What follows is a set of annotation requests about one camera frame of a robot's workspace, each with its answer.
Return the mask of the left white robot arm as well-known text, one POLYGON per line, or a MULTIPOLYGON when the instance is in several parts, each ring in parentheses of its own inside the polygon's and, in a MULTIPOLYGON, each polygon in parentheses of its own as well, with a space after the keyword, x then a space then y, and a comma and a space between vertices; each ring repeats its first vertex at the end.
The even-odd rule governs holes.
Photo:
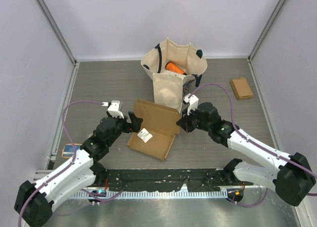
POLYGON ((63 165, 34 183, 27 180, 20 185, 14 205, 19 226, 25 221, 31 227, 41 227, 76 192, 104 184, 106 170, 99 160, 122 133, 140 131, 143 119, 133 112, 128 114, 117 117, 108 114, 63 165))

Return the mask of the brown cardboard box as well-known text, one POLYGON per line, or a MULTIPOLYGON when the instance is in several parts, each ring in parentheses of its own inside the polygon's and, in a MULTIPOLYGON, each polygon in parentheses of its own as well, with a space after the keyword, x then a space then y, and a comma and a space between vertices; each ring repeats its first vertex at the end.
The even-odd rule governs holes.
POLYGON ((250 99, 254 96, 245 77, 233 78, 230 81, 230 85, 237 100, 250 99))

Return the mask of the cardboard sheet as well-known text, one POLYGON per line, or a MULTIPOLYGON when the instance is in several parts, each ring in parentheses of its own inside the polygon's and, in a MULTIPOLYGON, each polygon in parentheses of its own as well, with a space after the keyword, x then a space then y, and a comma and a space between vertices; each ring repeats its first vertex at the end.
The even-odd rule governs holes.
POLYGON ((134 151, 146 154, 159 160, 166 160, 173 145, 175 136, 179 134, 180 127, 176 122, 180 119, 178 110, 153 102, 137 99, 134 103, 134 113, 142 118, 140 130, 145 128, 152 138, 144 143, 133 133, 127 146, 134 151))

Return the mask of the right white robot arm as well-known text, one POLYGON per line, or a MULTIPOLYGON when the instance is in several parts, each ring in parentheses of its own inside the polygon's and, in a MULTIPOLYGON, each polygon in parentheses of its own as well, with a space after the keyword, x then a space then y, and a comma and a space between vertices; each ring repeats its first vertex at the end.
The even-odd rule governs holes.
POLYGON ((295 153, 276 150, 248 135, 232 122, 224 120, 212 103, 197 109, 185 109, 176 123, 187 133, 203 130, 217 144, 243 153, 258 163, 251 165, 240 159, 231 160, 223 169, 224 180, 230 185, 251 182, 275 191, 287 204, 299 206, 316 184, 307 158, 295 153))

